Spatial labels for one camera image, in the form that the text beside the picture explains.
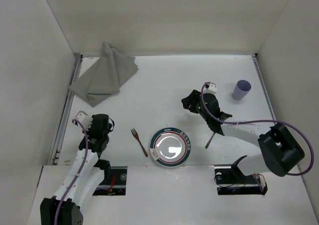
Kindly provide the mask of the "grey cloth napkin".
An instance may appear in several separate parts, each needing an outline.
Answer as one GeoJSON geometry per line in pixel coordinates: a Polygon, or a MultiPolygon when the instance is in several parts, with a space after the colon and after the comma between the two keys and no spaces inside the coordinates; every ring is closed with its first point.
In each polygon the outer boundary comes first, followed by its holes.
{"type": "Polygon", "coordinates": [[[100,58],[69,87],[75,95],[95,107],[120,88],[138,71],[135,57],[119,53],[106,42],[100,58]]]}

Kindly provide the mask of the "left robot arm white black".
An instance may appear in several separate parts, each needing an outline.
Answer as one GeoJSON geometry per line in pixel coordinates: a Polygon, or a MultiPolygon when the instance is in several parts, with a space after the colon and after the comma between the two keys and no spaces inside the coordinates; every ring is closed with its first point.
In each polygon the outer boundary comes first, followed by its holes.
{"type": "Polygon", "coordinates": [[[101,159],[114,130],[114,121],[106,114],[89,116],[79,111],[72,123],[82,129],[84,137],[75,160],[59,189],[40,205],[43,225],[81,225],[83,210],[98,186],[110,177],[111,164],[101,159]]]}

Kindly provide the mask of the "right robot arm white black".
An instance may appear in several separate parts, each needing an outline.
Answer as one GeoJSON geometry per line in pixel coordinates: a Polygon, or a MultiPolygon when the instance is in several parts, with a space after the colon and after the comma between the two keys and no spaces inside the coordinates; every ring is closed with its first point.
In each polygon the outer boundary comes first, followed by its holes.
{"type": "Polygon", "coordinates": [[[200,114],[212,132],[234,137],[260,149],[260,154],[252,157],[244,155],[231,164],[239,178],[259,172],[290,176],[291,169],[305,157],[303,149],[289,131],[293,126],[288,123],[273,121],[272,126],[262,128],[260,120],[232,121],[232,115],[221,111],[216,96],[210,92],[193,90],[181,102],[184,109],[200,114]]]}

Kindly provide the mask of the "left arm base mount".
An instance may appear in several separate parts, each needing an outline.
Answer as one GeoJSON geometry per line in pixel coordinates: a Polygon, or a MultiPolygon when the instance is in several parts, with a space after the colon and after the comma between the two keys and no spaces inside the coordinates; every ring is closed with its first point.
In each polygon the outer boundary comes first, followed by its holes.
{"type": "Polygon", "coordinates": [[[126,194],[128,167],[93,167],[84,185],[96,185],[94,196],[124,196],[126,194]]]}

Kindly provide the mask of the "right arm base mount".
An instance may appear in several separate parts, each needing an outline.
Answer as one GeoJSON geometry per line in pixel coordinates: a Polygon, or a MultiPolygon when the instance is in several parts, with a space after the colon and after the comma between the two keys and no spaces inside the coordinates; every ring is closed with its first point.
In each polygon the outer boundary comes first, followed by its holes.
{"type": "Polygon", "coordinates": [[[243,175],[231,166],[215,166],[214,181],[218,195],[262,195],[268,191],[268,185],[262,174],[243,175]]]}

